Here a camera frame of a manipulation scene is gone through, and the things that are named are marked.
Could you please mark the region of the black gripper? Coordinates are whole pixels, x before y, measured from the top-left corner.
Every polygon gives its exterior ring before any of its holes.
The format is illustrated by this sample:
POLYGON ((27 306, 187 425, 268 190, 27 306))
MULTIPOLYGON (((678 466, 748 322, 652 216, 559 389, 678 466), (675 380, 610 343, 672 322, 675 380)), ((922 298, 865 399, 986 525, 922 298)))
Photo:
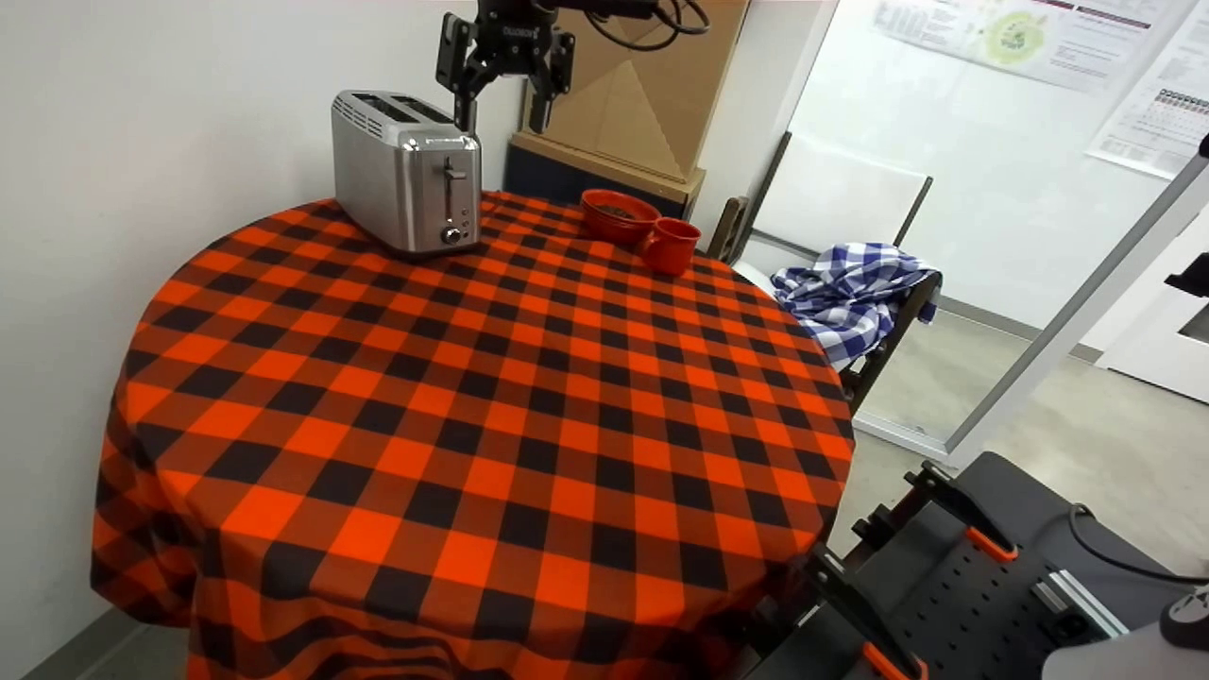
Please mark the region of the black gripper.
POLYGON ((435 78, 452 92, 457 127, 476 134, 476 92, 498 74, 529 74, 529 133, 551 122, 554 92, 570 88, 575 39, 551 27, 540 0, 476 0, 476 15, 443 15, 435 78))

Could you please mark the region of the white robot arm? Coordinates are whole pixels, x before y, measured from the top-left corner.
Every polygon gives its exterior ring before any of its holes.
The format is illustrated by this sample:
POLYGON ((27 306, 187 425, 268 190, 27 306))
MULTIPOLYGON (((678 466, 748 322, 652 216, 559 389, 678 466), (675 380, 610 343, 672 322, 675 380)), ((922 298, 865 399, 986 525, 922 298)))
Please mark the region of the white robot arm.
POLYGON ((498 74, 525 74, 529 127, 546 123, 551 100, 570 92, 575 39, 554 27, 559 10, 587 17, 652 17, 656 0, 476 0, 476 15, 443 15, 435 78, 452 94, 452 122, 476 127, 476 97, 498 74))

